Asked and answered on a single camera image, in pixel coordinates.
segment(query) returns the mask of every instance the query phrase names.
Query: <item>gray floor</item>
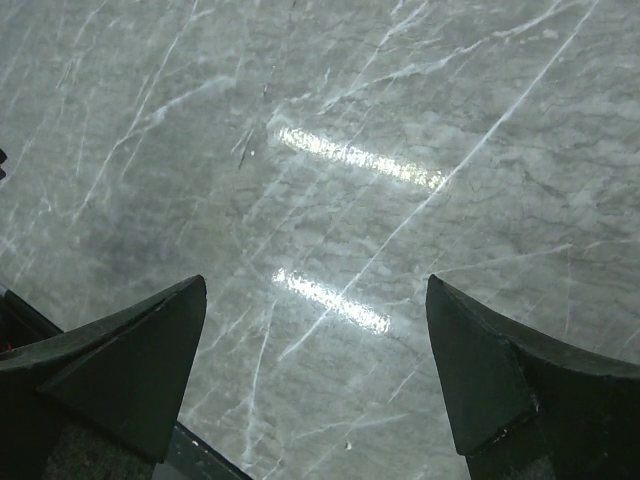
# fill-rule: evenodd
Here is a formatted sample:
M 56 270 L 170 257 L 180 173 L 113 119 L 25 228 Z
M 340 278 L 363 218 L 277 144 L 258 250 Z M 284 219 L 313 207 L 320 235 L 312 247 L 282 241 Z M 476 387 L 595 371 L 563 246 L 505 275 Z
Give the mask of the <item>gray floor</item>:
M 635 0 L 2 0 L 0 280 L 192 274 L 181 419 L 256 479 L 465 478 L 431 273 L 640 363 Z

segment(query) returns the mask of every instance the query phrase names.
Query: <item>gray marble surface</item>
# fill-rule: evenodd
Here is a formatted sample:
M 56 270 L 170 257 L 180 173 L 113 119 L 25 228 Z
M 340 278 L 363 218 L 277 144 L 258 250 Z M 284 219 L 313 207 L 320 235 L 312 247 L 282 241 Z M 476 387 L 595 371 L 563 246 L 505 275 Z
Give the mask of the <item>gray marble surface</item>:
M 181 420 L 256 479 L 462 479 L 426 280 L 640 363 L 635 0 L 3 0 L 0 280 L 192 274 Z

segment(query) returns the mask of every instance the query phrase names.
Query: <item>polished floor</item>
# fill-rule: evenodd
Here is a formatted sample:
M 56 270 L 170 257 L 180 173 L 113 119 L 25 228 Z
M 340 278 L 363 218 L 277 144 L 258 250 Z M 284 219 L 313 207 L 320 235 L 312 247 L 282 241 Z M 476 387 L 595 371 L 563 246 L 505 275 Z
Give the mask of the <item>polished floor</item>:
M 464 479 L 438 273 L 640 363 L 635 0 L 3 0 L 0 281 L 65 329 L 187 276 L 181 413 L 255 479 Z

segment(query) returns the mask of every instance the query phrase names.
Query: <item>marble floor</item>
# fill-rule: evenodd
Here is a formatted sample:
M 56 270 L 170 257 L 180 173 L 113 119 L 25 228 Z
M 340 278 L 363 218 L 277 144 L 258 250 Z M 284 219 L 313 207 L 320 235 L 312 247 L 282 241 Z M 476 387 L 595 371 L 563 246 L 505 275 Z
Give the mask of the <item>marble floor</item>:
M 0 281 L 70 329 L 187 276 L 181 420 L 255 479 L 464 479 L 438 273 L 640 363 L 635 0 L 3 0 Z

